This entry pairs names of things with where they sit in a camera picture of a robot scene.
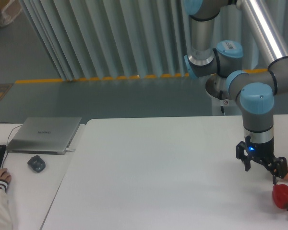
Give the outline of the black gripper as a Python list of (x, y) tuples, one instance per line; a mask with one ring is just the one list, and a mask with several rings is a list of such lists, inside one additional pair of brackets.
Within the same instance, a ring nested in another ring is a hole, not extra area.
[(284, 179), (288, 173), (287, 159), (274, 156), (274, 138), (265, 143), (254, 143), (251, 142), (251, 137), (247, 136), (245, 141), (237, 144), (236, 158), (244, 164), (246, 172), (251, 168), (251, 160), (267, 164), (273, 184), (277, 184), (277, 178)]

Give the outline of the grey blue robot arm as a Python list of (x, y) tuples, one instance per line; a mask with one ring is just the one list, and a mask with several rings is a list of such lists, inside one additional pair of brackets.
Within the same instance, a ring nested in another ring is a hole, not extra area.
[[(288, 175), (287, 160), (274, 155), (274, 97), (288, 92), (288, 47), (263, 0), (186, 0), (191, 48), (184, 57), (192, 78), (216, 74), (227, 94), (241, 110), (244, 140), (236, 146), (236, 158), (245, 170), (251, 162), (264, 166), (273, 179)], [(230, 40), (211, 48), (214, 20), (223, 7), (235, 5), (246, 18), (266, 64), (264, 72), (241, 69), (242, 46)]]

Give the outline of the person's hand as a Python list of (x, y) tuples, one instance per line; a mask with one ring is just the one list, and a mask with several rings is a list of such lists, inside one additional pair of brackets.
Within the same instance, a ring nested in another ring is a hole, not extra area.
[(0, 189), (6, 192), (11, 180), (12, 175), (8, 172), (7, 168), (0, 169)]

